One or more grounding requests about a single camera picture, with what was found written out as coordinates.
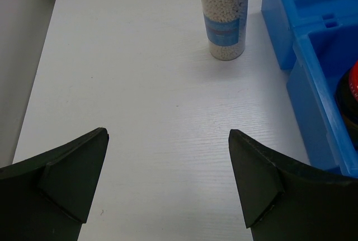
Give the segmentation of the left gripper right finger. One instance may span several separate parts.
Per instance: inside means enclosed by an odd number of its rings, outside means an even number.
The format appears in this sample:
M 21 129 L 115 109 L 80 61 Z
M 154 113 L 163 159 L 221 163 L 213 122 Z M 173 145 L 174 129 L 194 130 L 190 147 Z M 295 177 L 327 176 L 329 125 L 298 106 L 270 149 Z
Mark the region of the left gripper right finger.
M 237 129 L 228 144 L 254 240 L 357 239 L 357 179 L 311 167 Z

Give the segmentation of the silver-capped white shaker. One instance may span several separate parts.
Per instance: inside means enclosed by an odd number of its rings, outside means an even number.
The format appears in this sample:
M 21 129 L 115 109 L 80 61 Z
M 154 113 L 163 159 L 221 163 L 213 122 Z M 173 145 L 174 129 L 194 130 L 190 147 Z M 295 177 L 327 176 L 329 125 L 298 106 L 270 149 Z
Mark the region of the silver-capped white shaker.
M 229 61 L 245 49 L 248 0 L 201 0 L 211 55 Z

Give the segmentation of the red-lidded sauce jar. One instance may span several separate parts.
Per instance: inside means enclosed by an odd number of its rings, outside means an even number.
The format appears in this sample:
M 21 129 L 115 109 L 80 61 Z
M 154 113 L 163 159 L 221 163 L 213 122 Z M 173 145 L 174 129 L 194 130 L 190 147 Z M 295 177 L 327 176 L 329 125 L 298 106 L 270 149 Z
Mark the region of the red-lidded sauce jar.
M 353 147 L 357 150 L 357 62 L 339 80 L 335 101 Z

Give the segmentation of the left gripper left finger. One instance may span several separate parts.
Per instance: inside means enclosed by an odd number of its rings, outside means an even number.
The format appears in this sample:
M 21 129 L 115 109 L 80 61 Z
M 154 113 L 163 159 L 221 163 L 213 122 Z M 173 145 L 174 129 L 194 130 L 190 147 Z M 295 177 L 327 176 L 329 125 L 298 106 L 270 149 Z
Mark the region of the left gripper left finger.
M 77 240 L 87 222 L 109 134 L 94 129 L 1 168 L 1 240 Z

